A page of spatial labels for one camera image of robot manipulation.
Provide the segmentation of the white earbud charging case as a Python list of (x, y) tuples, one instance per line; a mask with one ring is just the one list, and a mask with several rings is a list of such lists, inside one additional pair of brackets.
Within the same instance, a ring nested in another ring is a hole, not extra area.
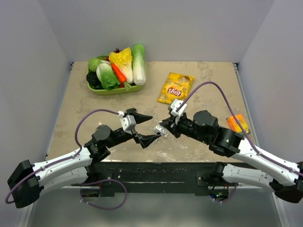
[(156, 134), (159, 134), (161, 136), (166, 136), (167, 135), (167, 131), (164, 127), (162, 127), (161, 125), (156, 125), (153, 129), (153, 131), (156, 133)]

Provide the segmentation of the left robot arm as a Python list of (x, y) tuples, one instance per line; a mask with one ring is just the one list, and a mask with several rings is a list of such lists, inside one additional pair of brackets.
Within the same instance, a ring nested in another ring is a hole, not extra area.
[(79, 148), (66, 155), (54, 158), (50, 161), (30, 163), (29, 160), (20, 162), (7, 180), (10, 191), (5, 203), (15, 204), (16, 208), (23, 208), (34, 203), (42, 191), (46, 190), (46, 184), (51, 183), (55, 178), (64, 174), (72, 174), (75, 169), (85, 170), (81, 179), (86, 185), (94, 185), (98, 181), (97, 172), (87, 169), (90, 165), (98, 163), (110, 155), (109, 148), (122, 144), (128, 140), (134, 140), (142, 148), (147, 148), (156, 139), (161, 137), (157, 132), (152, 135), (142, 135), (135, 129), (136, 125), (152, 119), (152, 116), (139, 114), (135, 108), (125, 112), (103, 109), (116, 115), (121, 127), (112, 130), (107, 125), (100, 125), (84, 145), (78, 140), (78, 132), (82, 123), (98, 110), (85, 115), (78, 123), (74, 139)]

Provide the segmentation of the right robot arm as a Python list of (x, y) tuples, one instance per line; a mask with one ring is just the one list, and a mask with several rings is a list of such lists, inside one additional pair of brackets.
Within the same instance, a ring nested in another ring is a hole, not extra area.
[(209, 146), (215, 154), (247, 163), (251, 168), (217, 163), (215, 170), (205, 177), (209, 183), (244, 183), (262, 187), (278, 198), (298, 203), (303, 198), (303, 164), (279, 158), (262, 150), (242, 135), (219, 126), (218, 119), (208, 111), (195, 113), (192, 120), (186, 114), (159, 122), (155, 131), (170, 132), (176, 138), (182, 134)]

